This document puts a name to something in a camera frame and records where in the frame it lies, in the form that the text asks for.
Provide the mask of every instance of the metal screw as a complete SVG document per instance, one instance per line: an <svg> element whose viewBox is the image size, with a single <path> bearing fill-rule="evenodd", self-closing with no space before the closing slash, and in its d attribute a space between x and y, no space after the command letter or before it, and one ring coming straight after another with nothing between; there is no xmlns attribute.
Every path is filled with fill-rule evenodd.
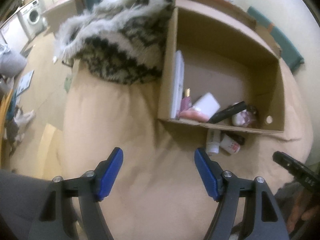
<svg viewBox="0 0 320 240"><path fill-rule="evenodd" d="M223 176L230 178L232 176L232 172L231 171L224 171Z"/></svg>
<svg viewBox="0 0 320 240"><path fill-rule="evenodd" d="M257 177L257 182L264 183L264 178L263 177Z"/></svg>
<svg viewBox="0 0 320 240"><path fill-rule="evenodd" d="M92 177L94 175L94 171L86 171L84 174L85 177Z"/></svg>
<svg viewBox="0 0 320 240"><path fill-rule="evenodd" d="M53 178L53 182L60 182L60 181L62 181L63 180L63 177L61 177L61 176L55 176L54 178Z"/></svg>

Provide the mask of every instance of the blue rubber tip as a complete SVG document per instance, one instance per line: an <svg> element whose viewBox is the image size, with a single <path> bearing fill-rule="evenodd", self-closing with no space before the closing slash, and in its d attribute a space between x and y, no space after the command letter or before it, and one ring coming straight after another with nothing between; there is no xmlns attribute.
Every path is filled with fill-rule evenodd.
<svg viewBox="0 0 320 240"><path fill-rule="evenodd" d="M116 153L111 159L108 168L100 180L100 190L97 193L97 198L99 201L102 201L103 198L110 194L111 188L123 163L123 151L120 148L115 148L115 150Z"/></svg>
<svg viewBox="0 0 320 240"><path fill-rule="evenodd" d="M220 194L218 192L217 179L210 171L210 168L203 156L201 155L199 149L195 151L195 164L208 195L212 197L215 201L219 200Z"/></svg>

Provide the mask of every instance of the washing machine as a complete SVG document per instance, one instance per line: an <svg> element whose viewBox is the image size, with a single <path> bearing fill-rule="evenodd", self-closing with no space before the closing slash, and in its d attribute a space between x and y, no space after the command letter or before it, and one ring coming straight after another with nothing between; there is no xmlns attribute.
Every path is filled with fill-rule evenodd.
<svg viewBox="0 0 320 240"><path fill-rule="evenodd" d="M33 0L32 2L28 3L20 10L18 14L29 40L33 40L34 37L36 37L36 35L44 29L41 14L42 12L39 5L39 0Z"/></svg>

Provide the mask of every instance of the bed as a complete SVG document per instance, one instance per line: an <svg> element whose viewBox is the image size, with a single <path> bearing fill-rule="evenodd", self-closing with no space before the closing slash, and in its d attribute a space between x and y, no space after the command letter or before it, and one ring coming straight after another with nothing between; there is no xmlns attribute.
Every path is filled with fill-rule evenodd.
<svg viewBox="0 0 320 240"><path fill-rule="evenodd" d="M238 177L262 176L275 193L292 180L272 161L279 150L304 162L313 132L297 84L281 59L285 93L285 128L272 135L245 134L236 155L214 157ZM64 178L81 176L108 158L114 147L124 152L123 166L110 196L100 203L115 239L202 239L217 203L207 195L194 164L205 145L205 128L157 120L160 81L120 85L92 76L84 62L73 79L64 119ZM244 200L238 210L243 210ZM241 221L237 213L235 223Z"/></svg>

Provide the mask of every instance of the fur blanket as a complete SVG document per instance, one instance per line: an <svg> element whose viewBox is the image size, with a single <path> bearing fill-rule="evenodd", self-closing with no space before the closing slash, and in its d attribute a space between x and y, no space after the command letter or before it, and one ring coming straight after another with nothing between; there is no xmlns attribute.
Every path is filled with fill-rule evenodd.
<svg viewBox="0 0 320 240"><path fill-rule="evenodd" d="M89 71L121 84L161 77L172 0L102 0L63 23L56 55L82 59Z"/></svg>

